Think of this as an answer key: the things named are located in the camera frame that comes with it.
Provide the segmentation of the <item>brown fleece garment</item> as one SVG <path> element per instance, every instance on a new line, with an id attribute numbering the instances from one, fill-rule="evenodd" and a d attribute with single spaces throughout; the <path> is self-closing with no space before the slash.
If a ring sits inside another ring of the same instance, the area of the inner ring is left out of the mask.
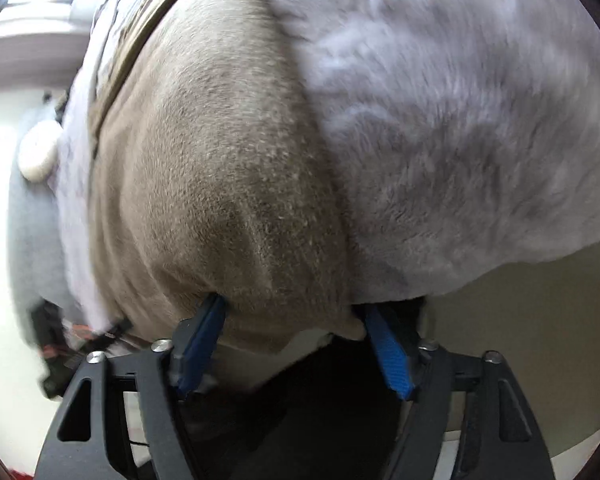
<path id="1" fill-rule="evenodd" d="M 330 161 L 264 0 L 140 0 L 90 136 L 94 277 L 138 336 L 168 336 L 212 292 L 234 347 L 363 336 Z"/>

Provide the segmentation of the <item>white plush toy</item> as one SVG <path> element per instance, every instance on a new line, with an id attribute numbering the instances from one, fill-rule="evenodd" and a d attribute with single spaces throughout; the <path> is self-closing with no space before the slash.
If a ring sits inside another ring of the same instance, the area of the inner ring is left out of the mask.
<path id="1" fill-rule="evenodd" d="M 58 159 L 58 142 L 62 127 L 55 119 L 43 119 L 21 138 L 17 152 L 20 174 L 31 183 L 44 182 L 53 172 Z"/>

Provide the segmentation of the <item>lavender fleece blanket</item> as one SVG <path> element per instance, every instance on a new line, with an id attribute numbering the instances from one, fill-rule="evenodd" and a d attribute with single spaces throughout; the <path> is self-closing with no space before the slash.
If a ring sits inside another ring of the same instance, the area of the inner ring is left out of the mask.
<path id="1" fill-rule="evenodd" d="M 452 292 L 600 240 L 600 29 L 581 0 L 264 0 L 330 161 L 349 304 Z M 140 0 L 106 0 L 71 88 L 55 191 L 96 328 L 90 109 Z"/>

